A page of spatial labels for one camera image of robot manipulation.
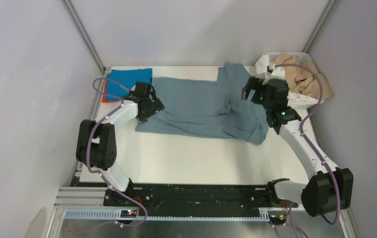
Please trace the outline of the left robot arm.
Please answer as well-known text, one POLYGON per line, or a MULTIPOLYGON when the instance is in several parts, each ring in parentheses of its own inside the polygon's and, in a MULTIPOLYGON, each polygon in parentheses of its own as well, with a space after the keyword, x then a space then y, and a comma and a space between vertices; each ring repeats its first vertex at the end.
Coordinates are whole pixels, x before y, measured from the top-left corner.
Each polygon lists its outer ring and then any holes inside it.
POLYGON ((115 199, 122 206, 133 203, 135 194, 128 189, 130 178, 116 165, 118 130, 135 119, 145 123, 164 109, 150 83, 137 82, 118 106, 99 120, 85 119, 79 126, 76 159, 92 174, 98 174, 108 188, 117 191, 115 199))

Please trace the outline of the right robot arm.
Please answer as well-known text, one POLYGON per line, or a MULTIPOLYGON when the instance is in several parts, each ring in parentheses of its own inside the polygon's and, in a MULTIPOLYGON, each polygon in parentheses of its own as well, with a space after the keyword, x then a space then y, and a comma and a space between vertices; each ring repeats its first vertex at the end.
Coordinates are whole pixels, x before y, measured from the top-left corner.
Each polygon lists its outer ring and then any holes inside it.
POLYGON ((354 176, 350 169, 340 168, 323 150, 314 144, 304 129, 305 119, 288 105, 288 86, 282 79, 268 82, 250 76, 241 98, 262 105, 269 127, 273 128, 292 149, 303 166, 308 182, 293 182, 287 178, 268 182, 271 190, 266 201, 278 207, 285 200, 302 205, 312 217, 340 213, 351 205, 354 176))

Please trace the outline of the grey-blue t-shirt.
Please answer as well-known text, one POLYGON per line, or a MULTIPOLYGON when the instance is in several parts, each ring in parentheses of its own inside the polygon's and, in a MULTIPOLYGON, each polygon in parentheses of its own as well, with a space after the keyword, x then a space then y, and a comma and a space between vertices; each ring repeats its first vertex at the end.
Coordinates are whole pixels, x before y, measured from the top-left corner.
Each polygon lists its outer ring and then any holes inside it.
POLYGON ((238 63, 219 67, 215 81, 154 77, 152 86, 164 109, 135 130, 239 139, 260 145, 269 126, 263 106, 241 98, 249 77, 247 69, 238 63))

